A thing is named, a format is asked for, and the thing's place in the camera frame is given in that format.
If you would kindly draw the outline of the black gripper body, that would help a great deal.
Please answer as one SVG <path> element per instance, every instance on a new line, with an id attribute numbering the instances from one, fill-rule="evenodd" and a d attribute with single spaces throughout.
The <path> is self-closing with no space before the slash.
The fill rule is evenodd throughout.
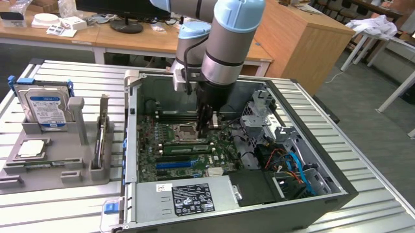
<path id="1" fill-rule="evenodd" d="M 199 82 L 196 88 L 197 111 L 209 107 L 212 111 L 219 111 L 227 104 L 232 92 L 232 84 L 220 85 L 212 82 Z"/>

